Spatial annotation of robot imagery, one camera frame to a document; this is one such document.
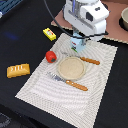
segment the striped placemat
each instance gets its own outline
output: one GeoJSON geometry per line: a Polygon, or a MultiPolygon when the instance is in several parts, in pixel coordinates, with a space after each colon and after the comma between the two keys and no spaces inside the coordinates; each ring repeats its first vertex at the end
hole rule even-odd
{"type": "Polygon", "coordinates": [[[77,128],[92,128],[117,48],[88,41],[86,48],[76,53],[70,48],[70,37],[63,33],[51,50],[56,53],[57,61],[50,64],[44,58],[16,97],[77,128]],[[88,91],[81,91],[47,76],[47,72],[59,75],[57,65],[66,58],[62,52],[100,61],[100,65],[84,62],[86,74],[75,81],[86,86],[88,91]]]}

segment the cable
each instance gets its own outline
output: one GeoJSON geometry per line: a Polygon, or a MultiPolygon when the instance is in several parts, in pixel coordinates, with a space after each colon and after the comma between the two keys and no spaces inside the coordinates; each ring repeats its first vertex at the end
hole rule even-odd
{"type": "Polygon", "coordinates": [[[59,25],[59,23],[55,20],[55,18],[53,17],[51,11],[49,10],[49,7],[48,7],[48,5],[47,5],[47,3],[46,3],[46,0],[44,0],[44,4],[45,4],[45,7],[47,8],[49,14],[51,15],[52,19],[53,19],[54,22],[57,24],[57,26],[58,26],[64,33],[66,33],[67,35],[69,35],[69,36],[71,36],[71,37],[73,37],[73,38],[77,38],[77,39],[85,39],[85,38],[94,37],[94,36],[108,35],[108,32],[105,31],[105,33],[94,34],[94,35],[84,36],[84,37],[73,36],[73,35],[69,34],[67,31],[65,31],[65,30],[59,25]]]}

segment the knife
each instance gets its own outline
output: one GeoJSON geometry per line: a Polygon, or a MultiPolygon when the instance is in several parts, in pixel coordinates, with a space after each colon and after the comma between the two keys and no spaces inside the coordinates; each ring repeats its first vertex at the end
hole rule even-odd
{"type": "Polygon", "coordinates": [[[64,83],[68,84],[68,85],[71,85],[71,86],[76,87],[76,88],[78,88],[78,89],[80,89],[80,90],[83,90],[83,91],[87,91],[87,90],[88,90],[88,88],[85,87],[85,86],[83,86],[83,85],[77,84],[77,83],[72,82],[72,81],[70,81],[70,80],[64,80],[64,79],[60,78],[59,76],[57,76],[57,75],[55,75],[55,74],[53,74],[53,73],[51,73],[51,72],[48,72],[47,74],[48,74],[48,75],[50,76],[50,78],[52,78],[53,80],[62,81],[62,82],[64,82],[64,83]]]}
{"type": "Polygon", "coordinates": [[[76,56],[76,57],[80,58],[83,61],[89,62],[89,63],[93,63],[93,64],[96,64],[96,65],[100,64],[100,62],[97,61],[97,60],[93,60],[93,59],[89,59],[89,58],[85,58],[85,57],[80,57],[80,56],[76,56]]]}

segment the knife handle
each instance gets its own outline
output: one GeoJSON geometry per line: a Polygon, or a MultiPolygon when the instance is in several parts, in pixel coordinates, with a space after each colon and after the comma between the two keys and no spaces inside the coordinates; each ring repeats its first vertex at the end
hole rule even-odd
{"type": "Polygon", "coordinates": [[[70,81],[70,80],[66,80],[66,84],[71,85],[71,86],[73,86],[73,87],[76,87],[76,88],[78,88],[78,89],[81,89],[81,90],[83,90],[83,91],[87,91],[87,90],[88,90],[87,87],[85,87],[85,86],[83,86],[83,85],[80,85],[80,84],[77,84],[77,83],[74,83],[74,82],[72,82],[72,81],[70,81]]]}
{"type": "Polygon", "coordinates": [[[85,57],[80,57],[80,59],[83,60],[83,61],[89,62],[89,63],[96,64],[96,65],[99,65],[100,64],[100,62],[97,61],[97,60],[92,60],[92,59],[85,58],[85,57]]]}

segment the white robot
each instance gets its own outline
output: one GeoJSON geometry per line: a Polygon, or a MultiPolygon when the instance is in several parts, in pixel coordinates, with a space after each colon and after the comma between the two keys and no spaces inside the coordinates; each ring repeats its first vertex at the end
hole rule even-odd
{"type": "MultiPolygon", "coordinates": [[[[93,41],[103,38],[108,16],[109,11],[100,0],[66,0],[63,7],[63,17],[72,25],[73,36],[81,37],[79,32],[87,37],[102,33],[100,36],[89,37],[93,41]]],[[[71,48],[80,52],[85,42],[86,39],[71,38],[71,48]]]]}

